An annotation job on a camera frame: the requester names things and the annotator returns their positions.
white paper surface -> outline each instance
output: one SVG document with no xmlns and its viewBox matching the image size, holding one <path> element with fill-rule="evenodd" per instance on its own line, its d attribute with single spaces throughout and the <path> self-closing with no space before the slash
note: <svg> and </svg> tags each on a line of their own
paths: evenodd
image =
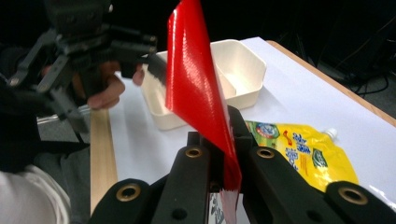
<svg viewBox="0 0 396 224">
<path fill-rule="evenodd" d="M 334 143 L 348 155 L 361 186 L 383 191 L 396 202 L 396 162 L 392 153 L 396 128 L 312 74 L 263 41 L 242 43 L 267 63 L 258 102 L 241 110 L 244 119 L 307 124 L 318 131 L 334 128 Z M 177 151 L 186 146 L 190 126 L 160 131 L 141 90 L 124 80 L 126 91 L 110 109 L 119 180 L 142 179 L 152 184 L 167 175 Z"/>
</svg>

table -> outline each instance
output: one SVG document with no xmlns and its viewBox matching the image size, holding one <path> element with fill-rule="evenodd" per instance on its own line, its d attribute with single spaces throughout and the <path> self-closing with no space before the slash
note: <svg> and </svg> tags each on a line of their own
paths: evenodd
<svg viewBox="0 0 396 224">
<path fill-rule="evenodd" d="M 348 155 L 361 185 L 380 197 L 385 192 L 384 202 L 395 202 L 391 149 L 396 119 L 276 42 L 258 37 L 241 42 L 267 63 L 264 88 L 257 104 L 241 110 L 244 119 L 337 129 L 334 143 Z M 167 174 L 176 152 L 186 144 L 187 132 L 193 131 L 190 126 L 157 130 L 140 90 L 130 81 L 125 84 L 127 91 L 118 105 L 91 113 L 92 209 L 119 180 L 132 177 L 151 184 Z M 151 168 L 158 174 L 142 175 Z"/>
</svg>

yellow plastic bag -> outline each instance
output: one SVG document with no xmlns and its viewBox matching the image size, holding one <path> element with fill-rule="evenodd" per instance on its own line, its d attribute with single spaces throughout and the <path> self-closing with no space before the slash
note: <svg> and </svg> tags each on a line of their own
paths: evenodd
<svg viewBox="0 0 396 224">
<path fill-rule="evenodd" d="M 334 131 L 320 133 L 308 125 L 250 120 L 246 125 L 259 146 L 279 151 L 314 188 L 324 192 L 328 184 L 340 180 L 359 184 L 347 154 L 332 141 Z"/>
</svg>

